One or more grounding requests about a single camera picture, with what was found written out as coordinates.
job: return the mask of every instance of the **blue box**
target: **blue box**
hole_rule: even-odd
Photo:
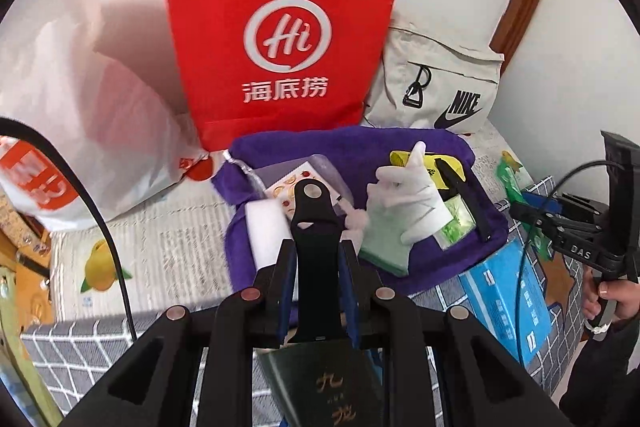
[[[478,320],[518,359],[515,305],[522,242],[516,238],[460,274]],[[525,365],[551,332],[551,320],[533,267],[526,258],[520,292],[520,346]]]

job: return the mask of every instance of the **white glove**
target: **white glove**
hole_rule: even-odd
[[[367,208],[394,207],[405,229],[403,245],[430,237],[453,219],[424,166],[424,142],[417,142],[405,167],[384,166],[376,170],[377,184],[367,185]]]

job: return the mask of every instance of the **wire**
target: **wire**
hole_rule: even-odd
[[[53,165],[58,168],[60,173],[76,190],[78,196],[80,196],[80,199],[89,209],[89,212],[95,219],[95,222],[100,228],[102,235],[107,241],[107,246],[111,251],[111,257],[113,258],[113,264],[115,266],[118,283],[120,285],[120,294],[122,295],[122,303],[124,304],[124,312],[127,317],[129,333],[131,334],[132,340],[136,341],[138,339],[138,336],[136,335],[136,328],[133,324],[131,304],[129,302],[129,294],[127,293],[124,274],[122,272],[122,264],[120,263],[120,258],[118,256],[118,251],[116,250],[116,245],[113,241],[113,237],[111,237],[111,232],[109,231],[107,224],[104,222],[104,219],[102,219],[100,210],[98,210],[98,207],[94,203],[94,200],[89,195],[86,188],[84,188],[84,185],[82,185],[82,182],[78,179],[75,172],[73,172],[73,169],[69,166],[69,164],[58,152],[58,150],[53,146],[53,144],[34,128],[31,128],[28,125],[23,124],[22,122],[18,122],[10,118],[0,118],[0,136],[10,136],[11,138],[23,140],[33,145],[36,149],[42,152],[47,158],[49,158]]]
[[[529,244],[531,242],[531,230],[535,229],[536,222],[542,217],[542,214],[545,213],[545,207],[549,201],[556,195],[556,192],[571,178],[573,178],[576,174],[582,171],[586,171],[592,167],[600,167],[600,166],[609,166],[609,167],[620,167],[622,165],[619,163],[615,163],[609,160],[594,160],[592,162],[583,163],[580,166],[577,166],[574,170],[569,172],[564,178],[560,180],[558,185],[554,187],[554,189],[549,193],[549,195],[542,202],[537,212],[535,213],[533,220],[533,224],[527,230],[527,238],[522,246],[522,257],[520,258],[520,269],[518,270],[518,284],[516,286],[516,303],[515,303],[515,328],[516,328],[516,347],[518,349],[518,361],[520,365],[524,366],[524,360],[522,358],[522,346],[520,345],[520,296],[522,293],[522,276],[524,274],[524,266],[527,260],[527,248],[529,248]]]

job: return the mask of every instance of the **hand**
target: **hand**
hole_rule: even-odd
[[[593,320],[600,313],[598,296],[618,301],[614,321],[630,319],[640,311],[640,284],[626,280],[607,281],[601,282],[596,289],[593,271],[585,266],[582,279],[582,311],[589,320]]]

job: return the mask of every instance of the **bed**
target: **bed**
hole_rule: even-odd
[[[503,199],[504,189],[500,190],[493,175],[501,151],[513,151],[490,123],[477,134],[464,138],[476,154],[476,176],[509,221],[510,238],[523,239],[524,229],[508,216],[509,203]],[[525,169],[518,173],[518,182],[521,185],[530,182]],[[553,179],[546,178],[531,185],[530,190],[546,195],[552,186]],[[210,183],[185,180],[109,223],[123,266],[133,275],[127,287],[138,334],[172,304],[181,303],[197,310],[215,305],[231,293],[223,238],[233,212]],[[117,284],[102,295],[79,292],[83,259],[99,237],[97,230],[52,237],[51,288],[56,323],[32,327],[22,334],[34,365],[63,413],[76,404],[131,344]],[[548,285],[545,271],[536,255],[528,253],[545,290]],[[582,334],[579,298],[582,266],[570,259],[564,259],[564,265],[574,280],[566,309],[558,304],[549,305],[551,334],[527,367],[549,394],[567,368]],[[443,310],[452,305],[471,309],[458,277],[411,297],[418,305],[433,309]],[[431,353],[429,356],[434,371],[433,356]],[[203,369],[204,358],[193,403],[192,425],[198,410]],[[433,392],[436,416],[441,424],[437,385]],[[279,425],[282,418],[255,359],[253,417],[254,426],[260,427]]]

